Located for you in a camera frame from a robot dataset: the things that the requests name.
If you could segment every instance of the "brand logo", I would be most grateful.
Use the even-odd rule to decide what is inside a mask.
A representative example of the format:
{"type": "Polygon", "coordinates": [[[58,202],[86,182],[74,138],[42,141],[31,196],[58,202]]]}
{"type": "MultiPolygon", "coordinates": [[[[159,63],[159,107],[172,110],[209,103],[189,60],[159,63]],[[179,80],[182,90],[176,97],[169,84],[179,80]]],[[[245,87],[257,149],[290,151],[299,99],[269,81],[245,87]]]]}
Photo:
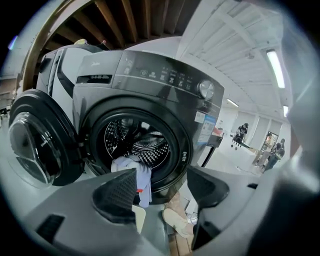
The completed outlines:
{"type": "Polygon", "coordinates": [[[91,67],[100,65],[100,62],[92,62],[91,67]]]}
{"type": "Polygon", "coordinates": [[[187,160],[187,152],[182,153],[182,162],[185,162],[187,160]]]}

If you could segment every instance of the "ceiling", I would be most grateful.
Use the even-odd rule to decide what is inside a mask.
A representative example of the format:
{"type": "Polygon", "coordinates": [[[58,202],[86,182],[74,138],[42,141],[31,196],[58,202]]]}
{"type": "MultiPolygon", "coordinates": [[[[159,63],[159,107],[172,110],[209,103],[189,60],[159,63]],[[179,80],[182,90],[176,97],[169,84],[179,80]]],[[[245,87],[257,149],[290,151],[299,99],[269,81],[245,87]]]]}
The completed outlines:
{"type": "Polygon", "coordinates": [[[202,0],[176,58],[224,86],[223,107],[235,108],[226,101],[231,99],[240,111],[285,120],[283,105],[292,104],[290,81],[284,72],[285,88],[279,88],[267,58],[271,49],[281,57],[282,35],[279,13],[235,0],[202,0]]]}

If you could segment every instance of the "washing machine door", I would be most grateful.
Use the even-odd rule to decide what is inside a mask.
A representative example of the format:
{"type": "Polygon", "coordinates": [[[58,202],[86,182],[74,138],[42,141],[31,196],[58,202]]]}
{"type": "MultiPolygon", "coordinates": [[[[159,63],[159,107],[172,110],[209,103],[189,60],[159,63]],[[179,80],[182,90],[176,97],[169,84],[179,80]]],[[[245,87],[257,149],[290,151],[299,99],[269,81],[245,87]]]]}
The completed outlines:
{"type": "Polygon", "coordinates": [[[19,163],[13,169],[25,182],[39,188],[64,186],[83,173],[77,133],[46,93],[31,89],[16,99],[8,133],[13,159],[19,163]]]}

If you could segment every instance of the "front-loading washing machine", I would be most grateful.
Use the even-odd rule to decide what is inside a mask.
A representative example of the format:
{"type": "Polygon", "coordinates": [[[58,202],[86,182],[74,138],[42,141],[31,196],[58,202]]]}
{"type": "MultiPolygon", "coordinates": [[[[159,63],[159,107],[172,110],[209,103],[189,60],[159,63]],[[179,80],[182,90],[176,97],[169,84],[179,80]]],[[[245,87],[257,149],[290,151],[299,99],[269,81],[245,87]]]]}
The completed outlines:
{"type": "Polygon", "coordinates": [[[213,78],[165,56],[88,54],[72,88],[72,116],[48,92],[25,91],[12,106],[10,142],[32,179],[55,186],[74,182],[85,164],[98,176],[113,159],[136,155],[151,168],[152,203],[162,204],[197,165],[223,94],[213,78]]]}

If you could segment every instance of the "white sneaker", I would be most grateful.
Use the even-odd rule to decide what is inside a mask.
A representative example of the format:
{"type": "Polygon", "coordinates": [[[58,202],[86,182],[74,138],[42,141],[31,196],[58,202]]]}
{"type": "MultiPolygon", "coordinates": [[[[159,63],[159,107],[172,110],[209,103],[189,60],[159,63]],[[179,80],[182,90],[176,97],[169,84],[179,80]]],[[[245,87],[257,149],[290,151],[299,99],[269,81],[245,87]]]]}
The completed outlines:
{"type": "Polygon", "coordinates": [[[177,233],[182,236],[183,238],[188,238],[192,236],[192,234],[189,234],[186,232],[185,227],[188,224],[188,221],[184,218],[182,218],[178,213],[175,211],[166,208],[162,211],[162,217],[163,220],[173,227],[177,233]]]}

